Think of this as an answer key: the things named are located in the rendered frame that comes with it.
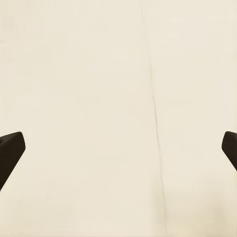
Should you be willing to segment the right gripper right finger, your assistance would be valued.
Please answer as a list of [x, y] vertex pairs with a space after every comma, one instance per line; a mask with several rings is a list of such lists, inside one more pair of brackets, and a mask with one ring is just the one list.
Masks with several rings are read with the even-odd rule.
[[226, 131], [221, 148], [237, 170], [237, 133]]

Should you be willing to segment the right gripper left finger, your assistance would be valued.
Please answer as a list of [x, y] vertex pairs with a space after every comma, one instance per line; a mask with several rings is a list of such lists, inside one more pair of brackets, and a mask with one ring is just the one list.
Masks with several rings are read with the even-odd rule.
[[0, 190], [26, 150], [21, 131], [0, 137]]

